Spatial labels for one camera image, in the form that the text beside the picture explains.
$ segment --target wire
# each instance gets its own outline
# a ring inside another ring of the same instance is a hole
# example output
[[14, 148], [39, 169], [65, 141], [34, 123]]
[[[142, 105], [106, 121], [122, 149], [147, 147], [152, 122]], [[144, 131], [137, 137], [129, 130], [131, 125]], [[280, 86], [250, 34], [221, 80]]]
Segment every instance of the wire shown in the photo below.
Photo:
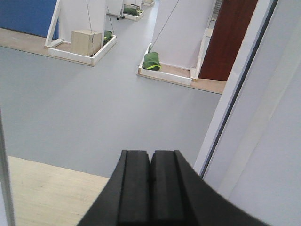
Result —
[[94, 35], [93, 35], [93, 32], [92, 32], [92, 25], [91, 25], [91, 18], [90, 18], [90, 12], [89, 12], [89, 5], [88, 5], [88, 0], [86, 0], [86, 3], [87, 3], [87, 10], [88, 10], [88, 16], [89, 16], [89, 22], [90, 22], [90, 31], [91, 31], [91, 35], [92, 35], [92, 54], [94, 56], [94, 49], [93, 49], [93, 38], [94, 38]]
[[178, 5], [179, 1], [180, 1], [180, 0], [178, 0], [178, 1], [177, 1], [177, 3], [175, 4], [175, 6], [174, 6], [173, 10], [171, 11], [171, 13], [170, 13], [169, 17], [167, 18], [167, 20], [166, 20], [165, 24], [163, 25], [163, 27], [162, 27], [162, 29], [161, 29], [160, 33], [158, 34], [158, 36], [157, 36], [156, 40], [154, 41], [154, 44], [152, 44], [152, 46], [150, 47], [150, 51], [151, 51], [151, 49], [154, 47], [154, 45], [155, 45], [156, 41], [158, 40], [158, 38], [159, 38], [160, 34], [162, 33], [162, 31], [163, 31], [163, 29], [164, 29], [165, 25], [167, 24], [167, 22], [168, 22], [168, 20], [169, 20], [170, 16], [172, 15], [172, 13], [174, 12], [174, 9], [175, 9], [175, 8], [176, 8], [176, 6]]
[[112, 27], [112, 31], [113, 31], [113, 34], [115, 34], [114, 28], [113, 28], [113, 24], [112, 24], [112, 20], [111, 20], [111, 15], [110, 15], [110, 11], [109, 11], [108, 4], [107, 4], [107, 9], [108, 9], [108, 14], [109, 14], [109, 19], [110, 19], [110, 24], [111, 24], [111, 27]]

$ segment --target brown door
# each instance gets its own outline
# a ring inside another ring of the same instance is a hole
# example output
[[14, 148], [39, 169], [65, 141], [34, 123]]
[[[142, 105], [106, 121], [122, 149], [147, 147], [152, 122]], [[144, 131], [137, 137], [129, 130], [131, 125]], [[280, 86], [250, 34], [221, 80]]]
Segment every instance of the brown door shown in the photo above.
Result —
[[228, 79], [257, 1], [222, 1], [199, 78]]

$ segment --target gray floor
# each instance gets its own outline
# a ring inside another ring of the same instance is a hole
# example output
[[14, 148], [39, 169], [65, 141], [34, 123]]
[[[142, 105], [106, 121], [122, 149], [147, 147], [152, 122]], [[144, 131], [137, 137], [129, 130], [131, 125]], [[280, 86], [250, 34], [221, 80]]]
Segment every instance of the gray floor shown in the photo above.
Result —
[[122, 149], [179, 149], [194, 163], [220, 95], [136, 76], [157, 6], [145, 11], [112, 18], [118, 43], [95, 67], [0, 48], [9, 155], [106, 177]]

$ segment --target blue panel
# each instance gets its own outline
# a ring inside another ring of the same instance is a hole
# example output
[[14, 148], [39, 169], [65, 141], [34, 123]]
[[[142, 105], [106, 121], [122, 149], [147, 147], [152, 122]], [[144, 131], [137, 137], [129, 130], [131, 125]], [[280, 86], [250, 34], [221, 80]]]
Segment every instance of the blue panel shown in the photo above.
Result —
[[[0, 0], [0, 27], [46, 37], [56, 0]], [[54, 38], [58, 38], [56, 25]]]

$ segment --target cardboard box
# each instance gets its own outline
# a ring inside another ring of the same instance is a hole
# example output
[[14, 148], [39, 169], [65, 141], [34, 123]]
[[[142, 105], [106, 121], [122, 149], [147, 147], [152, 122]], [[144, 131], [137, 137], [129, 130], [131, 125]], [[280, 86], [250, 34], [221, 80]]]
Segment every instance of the cardboard box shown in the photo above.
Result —
[[90, 30], [72, 31], [71, 52], [79, 55], [90, 56], [100, 50], [102, 34]]

